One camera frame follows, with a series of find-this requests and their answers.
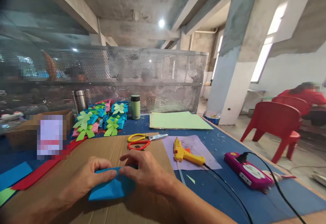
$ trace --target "woman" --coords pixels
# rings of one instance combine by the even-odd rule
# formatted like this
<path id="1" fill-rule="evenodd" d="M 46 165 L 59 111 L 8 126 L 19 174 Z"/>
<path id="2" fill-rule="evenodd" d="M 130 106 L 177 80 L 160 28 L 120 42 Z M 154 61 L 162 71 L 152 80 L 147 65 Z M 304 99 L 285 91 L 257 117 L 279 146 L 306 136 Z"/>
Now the woman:
<path id="1" fill-rule="evenodd" d="M 285 90 L 278 96 L 295 97 L 305 100 L 312 107 L 309 114 L 302 118 L 311 120 L 314 126 L 323 126 L 326 124 L 326 99 L 319 92 L 319 86 L 314 82 L 305 82 L 291 90 Z"/>

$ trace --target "cardboard box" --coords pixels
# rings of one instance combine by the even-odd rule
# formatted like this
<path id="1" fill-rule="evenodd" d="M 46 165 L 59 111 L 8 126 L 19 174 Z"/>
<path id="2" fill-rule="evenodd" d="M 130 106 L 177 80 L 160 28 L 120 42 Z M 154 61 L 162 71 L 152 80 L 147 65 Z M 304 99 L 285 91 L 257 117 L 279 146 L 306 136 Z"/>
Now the cardboard box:
<path id="1" fill-rule="evenodd" d="M 5 134 L 12 148 L 15 151 L 36 150 L 39 121 L 49 119 L 50 115 L 63 115 L 63 137 L 68 138 L 74 125 L 74 113 L 71 110 L 45 112 L 26 118 L 24 123 Z"/>
<path id="2" fill-rule="evenodd" d="M 127 139 L 127 135 L 87 139 L 71 152 L 68 159 L 59 162 L 33 186 L 9 200 L 1 208 L 0 214 L 4 217 L 15 215 L 31 202 L 59 191 L 90 156 L 109 159 L 113 167 L 123 166 L 125 162 L 120 162 L 119 158 L 127 152 Z M 145 150 L 150 151 L 158 163 L 175 177 L 161 140 L 151 142 Z M 166 198 L 140 186 L 129 197 L 113 201 L 88 201 L 88 196 L 89 193 L 52 223 L 184 223 L 178 209 Z"/>

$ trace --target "ceiling light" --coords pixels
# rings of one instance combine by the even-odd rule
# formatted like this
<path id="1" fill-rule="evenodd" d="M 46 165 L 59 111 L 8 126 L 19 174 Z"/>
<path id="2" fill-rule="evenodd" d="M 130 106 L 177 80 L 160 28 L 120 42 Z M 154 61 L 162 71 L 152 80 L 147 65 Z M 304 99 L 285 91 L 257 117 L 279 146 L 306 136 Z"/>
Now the ceiling light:
<path id="1" fill-rule="evenodd" d="M 159 21 L 159 27 L 160 27 L 160 28 L 163 28 L 163 27 L 164 27 L 164 24 L 165 24 L 164 20 L 161 19 L 161 20 Z"/>

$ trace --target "hand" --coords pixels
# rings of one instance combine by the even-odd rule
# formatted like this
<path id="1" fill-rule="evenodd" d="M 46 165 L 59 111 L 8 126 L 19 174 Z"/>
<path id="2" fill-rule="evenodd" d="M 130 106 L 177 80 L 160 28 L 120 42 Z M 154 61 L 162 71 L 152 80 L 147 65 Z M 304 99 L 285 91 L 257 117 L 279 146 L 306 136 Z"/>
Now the hand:
<path id="1" fill-rule="evenodd" d="M 127 160 L 119 172 L 133 179 L 137 184 L 148 187 L 151 191 L 166 194 L 173 186 L 176 178 L 166 172 L 147 151 L 130 150 L 120 157 L 121 161 Z M 138 170 L 130 167 L 138 165 Z"/>
<path id="2" fill-rule="evenodd" d="M 93 187 L 115 178 L 117 174 L 115 170 L 108 170 L 98 174 L 95 173 L 97 170 L 111 167 L 112 164 L 107 159 L 96 158 L 94 156 L 90 157 L 88 162 L 75 173 L 69 185 L 63 190 L 60 195 L 61 199 L 67 205 L 72 206 Z"/>

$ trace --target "yellow glue gun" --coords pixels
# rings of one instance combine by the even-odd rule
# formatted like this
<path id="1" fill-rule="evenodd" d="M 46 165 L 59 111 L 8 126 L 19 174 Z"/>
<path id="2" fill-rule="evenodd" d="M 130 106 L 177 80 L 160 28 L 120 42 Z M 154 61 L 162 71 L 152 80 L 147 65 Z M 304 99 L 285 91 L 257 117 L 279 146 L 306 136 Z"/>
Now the yellow glue gun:
<path id="1" fill-rule="evenodd" d="M 181 145 L 181 142 L 178 138 L 174 141 L 174 160 L 182 162 L 183 159 L 187 159 L 192 163 L 202 166 L 205 163 L 204 157 L 199 157 L 185 151 Z"/>

